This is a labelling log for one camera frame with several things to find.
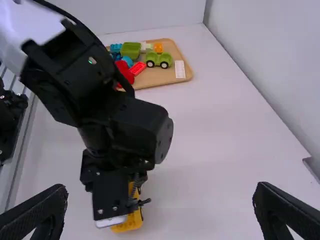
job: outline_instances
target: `toy car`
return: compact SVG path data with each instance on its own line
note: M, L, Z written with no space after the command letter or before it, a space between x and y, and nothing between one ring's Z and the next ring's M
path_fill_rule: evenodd
M163 69L167 69L172 66L173 58L168 52L157 54L155 51L150 51L145 56L145 63L148 68L160 66Z

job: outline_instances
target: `white robot part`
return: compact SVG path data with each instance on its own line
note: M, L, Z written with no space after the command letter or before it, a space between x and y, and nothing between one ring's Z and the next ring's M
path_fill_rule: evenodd
M15 75L24 68L28 40L44 45L65 31L64 16L31 0L0 0L0 61Z

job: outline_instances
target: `yellow toy block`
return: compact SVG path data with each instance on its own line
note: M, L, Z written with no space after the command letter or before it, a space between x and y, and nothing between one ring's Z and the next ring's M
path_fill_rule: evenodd
M129 194L131 193L131 189L133 188L133 186L134 186L134 183L130 182L129 183ZM139 193L138 193L138 189L135 190L134 198L137 200L139 200L139 198L140 198ZM142 218L142 214L141 214L141 207L139 207L138 210L134 211L133 213L128 214L128 218L124 223L114 225L110 228L114 233L124 233L127 231L139 229L142 227L142 224L143 224L143 218Z
M162 54L164 52L164 46L162 43L155 43L153 48L157 54Z

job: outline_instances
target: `black cable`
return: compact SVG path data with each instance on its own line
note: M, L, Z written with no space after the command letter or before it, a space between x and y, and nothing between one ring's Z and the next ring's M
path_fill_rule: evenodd
M68 13L67 11L61 9L60 7L50 3L50 2L47 2L45 0L32 0L34 1L35 3L37 4L40 4L48 9L51 9L52 11L54 12L57 12L58 14L61 14L65 17L67 17L68 19L74 21L76 24L79 24L81 25L82 27L84 27L94 38L95 40L101 44L101 46L105 47L104 44L101 42L101 40L85 25L83 24L78 18L76 18L75 16L71 15L70 13Z
M61 9L60 7L47 2L45 0L32 0L37 4L40 4L48 9L51 9L52 11L61 14L63 16L65 16L66 18L74 21L76 24L81 25L85 30L88 31L89 34L92 35L92 37L96 40L96 42L98 44L101 45L101 47L103 47L103 49L106 49L106 47L104 46L104 44L101 42L101 40L85 25L83 24L78 18L76 18L75 16L71 15L70 13L68 13L67 11ZM121 86L123 87L123 89L128 93L129 96L131 97L135 97L135 90L134 88L131 86L131 84L128 82L128 80L120 73L120 71L116 72L116 80L118 81L118 83L121 84Z

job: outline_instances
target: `wooden tray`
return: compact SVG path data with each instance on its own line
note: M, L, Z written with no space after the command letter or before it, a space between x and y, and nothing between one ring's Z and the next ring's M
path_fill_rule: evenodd
M185 57L180 52L176 43L169 38L153 39L146 41L149 44L162 43L164 52L169 52L173 58L173 65L168 69L162 69L159 66L149 68L147 67L138 76L135 77L134 84L132 85L134 89L145 89L152 88L167 84L176 84L181 82L190 81L194 76L193 70L189 66ZM146 59L146 54L141 53L138 61L144 62ZM175 63L176 60L184 61L185 78L176 78Z

